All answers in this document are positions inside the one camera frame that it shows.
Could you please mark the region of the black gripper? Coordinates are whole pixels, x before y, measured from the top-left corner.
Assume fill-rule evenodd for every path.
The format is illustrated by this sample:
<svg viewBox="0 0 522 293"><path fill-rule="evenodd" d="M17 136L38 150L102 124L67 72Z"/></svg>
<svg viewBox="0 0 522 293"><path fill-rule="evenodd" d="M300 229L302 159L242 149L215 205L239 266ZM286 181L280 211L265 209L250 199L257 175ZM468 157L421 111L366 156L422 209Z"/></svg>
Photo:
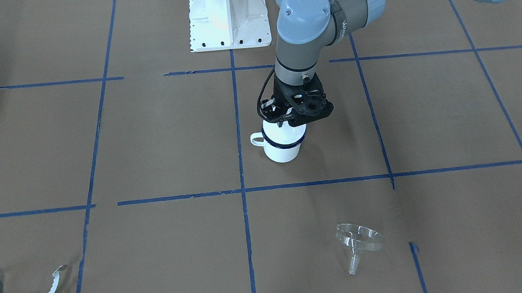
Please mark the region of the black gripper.
<svg viewBox="0 0 522 293"><path fill-rule="evenodd" d="M306 99L309 77L302 77L299 85L290 85L279 78L274 80L271 102L261 107L261 117L269 123L285 122L288 109L299 116L313 116L315 112L308 107L310 99Z"/></svg>

